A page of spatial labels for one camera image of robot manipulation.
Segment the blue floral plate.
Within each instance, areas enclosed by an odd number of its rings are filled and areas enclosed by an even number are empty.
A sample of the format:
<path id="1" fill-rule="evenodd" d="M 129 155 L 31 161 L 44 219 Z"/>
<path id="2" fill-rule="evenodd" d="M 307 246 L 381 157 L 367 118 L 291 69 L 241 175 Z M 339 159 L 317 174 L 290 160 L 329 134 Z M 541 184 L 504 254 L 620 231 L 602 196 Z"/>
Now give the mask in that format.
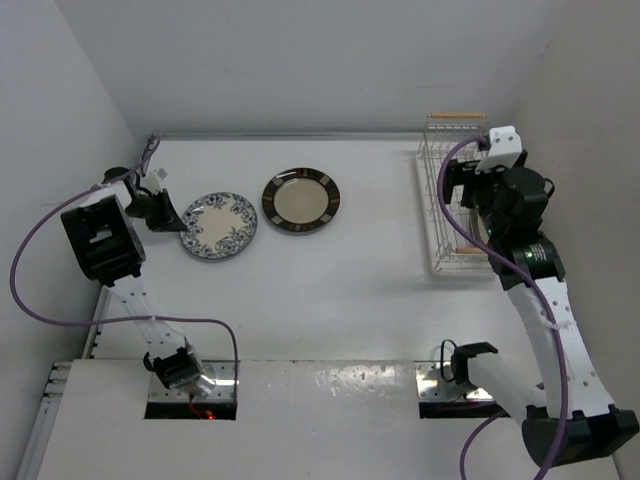
<path id="1" fill-rule="evenodd" d="M 232 192 L 214 192 L 193 201 L 182 215 L 187 230 L 179 233 L 183 247 L 206 261 L 229 259 L 244 250 L 258 229 L 254 206 Z"/>

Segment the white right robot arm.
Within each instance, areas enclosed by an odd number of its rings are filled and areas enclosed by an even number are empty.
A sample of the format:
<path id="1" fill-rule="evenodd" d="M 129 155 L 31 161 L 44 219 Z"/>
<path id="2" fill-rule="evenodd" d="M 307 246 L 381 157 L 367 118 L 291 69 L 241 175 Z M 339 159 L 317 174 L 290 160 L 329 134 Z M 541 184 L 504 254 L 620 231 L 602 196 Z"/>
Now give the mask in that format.
<path id="1" fill-rule="evenodd" d="M 488 342 L 455 347 L 452 381 L 484 389 L 520 427 L 542 473 L 613 455 L 639 433 L 636 414 L 621 409 L 599 379 L 573 316 L 564 265 L 541 229 L 553 182 L 517 161 L 483 170 L 479 162 L 448 159 L 438 175 L 438 202 L 455 188 L 489 237 L 473 243 L 519 314 L 542 383 L 523 381 Z"/>

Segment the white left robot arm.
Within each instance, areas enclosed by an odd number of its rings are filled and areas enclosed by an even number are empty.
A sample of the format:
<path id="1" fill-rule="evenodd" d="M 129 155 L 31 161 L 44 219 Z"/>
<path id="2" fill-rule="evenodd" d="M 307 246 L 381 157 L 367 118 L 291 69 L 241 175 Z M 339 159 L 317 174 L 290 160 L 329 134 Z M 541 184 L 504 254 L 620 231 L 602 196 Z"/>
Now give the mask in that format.
<path id="1" fill-rule="evenodd" d="M 137 187 L 124 167 L 104 174 L 103 184 L 61 221 L 84 275 L 107 288 L 123 305 L 144 338 L 145 368 L 168 390 L 203 399 L 215 388 L 195 348 L 170 321 L 162 320 L 150 283 L 143 276 L 146 253 L 131 222 L 142 219 L 154 233 L 187 229 L 160 179 L 149 191 Z"/>

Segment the brown rimmed plate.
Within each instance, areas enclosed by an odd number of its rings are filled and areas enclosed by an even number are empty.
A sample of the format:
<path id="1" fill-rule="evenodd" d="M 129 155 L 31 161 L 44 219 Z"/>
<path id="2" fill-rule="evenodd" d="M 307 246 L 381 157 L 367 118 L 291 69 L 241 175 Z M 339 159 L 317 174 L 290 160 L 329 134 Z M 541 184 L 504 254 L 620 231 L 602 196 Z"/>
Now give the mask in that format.
<path id="1" fill-rule="evenodd" d="M 325 172 L 310 167 L 282 171 L 266 184 L 262 211 L 276 229 L 291 235 L 308 235 L 322 229 L 341 205 L 337 183 Z"/>

